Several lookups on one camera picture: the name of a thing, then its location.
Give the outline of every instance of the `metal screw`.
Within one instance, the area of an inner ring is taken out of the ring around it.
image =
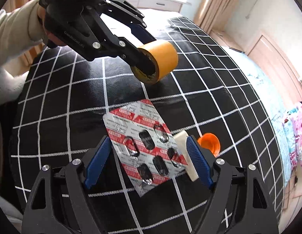
[[[45,172],[45,171],[49,170],[49,165],[46,164],[41,169]]]
[[[80,164],[80,159],[74,159],[73,161],[72,161],[72,164],[73,165],[79,165]]]
[[[93,47],[96,48],[96,49],[98,49],[98,48],[101,47],[101,45],[100,45],[99,42],[94,42],[94,43],[93,43]]]
[[[223,165],[225,163],[225,160],[223,159],[216,159],[216,163]]]
[[[122,46],[122,47],[126,46],[124,41],[120,41],[119,45]]]
[[[249,164],[249,169],[254,171],[254,170],[256,170],[256,166],[253,164]]]

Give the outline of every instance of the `medicine blister pack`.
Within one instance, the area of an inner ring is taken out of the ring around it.
[[[148,99],[114,109],[103,120],[114,150],[140,196],[187,166],[168,127]]]

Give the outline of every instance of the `black grid mat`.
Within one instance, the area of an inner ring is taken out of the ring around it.
[[[214,133],[220,139],[220,155],[231,165],[254,163],[280,219],[282,162],[262,102],[233,60],[206,33],[182,16],[169,22],[170,27],[153,34],[174,45],[179,63],[153,86],[140,83],[120,58],[87,62],[64,47],[44,50],[34,60],[10,146],[23,208],[43,165],[60,167],[81,158],[107,134],[104,113],[148,98],[173,134],[186,130],[198,138]],[[220,229],[230,224],[234,192],[233,187]],[[191,182],[184,174],[140,198],[111,153],[89,196],[109,233],[148,234],[191,231],[208,194],[200,181]],[[64,203],[67,197],[63,190]]]

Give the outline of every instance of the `orange cap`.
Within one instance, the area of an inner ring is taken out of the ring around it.
[[[197,142],[202,148],[209,149],[213,153],[214,157],[218,156],[220,152],[220,142],[217,136],[212,133],[205,133],[197,140]]]

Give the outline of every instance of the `blue bedsheet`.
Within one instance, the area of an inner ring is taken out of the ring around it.
[[[282,117],[286,112],[286,108],[283,104],[281,96],[277,92],[270,79],[255,62],[253,62],[245,54],[236,52],[226,47],[224,47],[224,50],[231,56],[242,72],[246,75],[268,113],[280,148],[283,163],[284,186],[286,186],[291,176],[291,162],[289,156],[289,146],[282,125]]]

